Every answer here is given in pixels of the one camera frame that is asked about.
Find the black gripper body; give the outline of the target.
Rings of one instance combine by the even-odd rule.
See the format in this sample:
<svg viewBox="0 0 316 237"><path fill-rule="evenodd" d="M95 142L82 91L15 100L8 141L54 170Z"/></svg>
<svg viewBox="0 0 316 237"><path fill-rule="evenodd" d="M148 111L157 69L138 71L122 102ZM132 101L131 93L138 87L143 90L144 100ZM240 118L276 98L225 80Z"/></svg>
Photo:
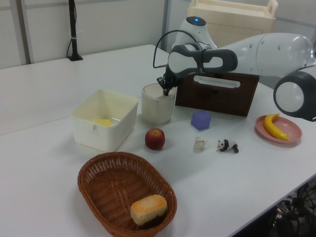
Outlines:
<svg viewBox="0 0 316 237"><path fill-rule="evenodd" d="M165 65L165 73L162 76L165 78L165 86L176 87L179 84L178 80L184 77L184 71L183 69L171 69L169 65Z"/></svg>

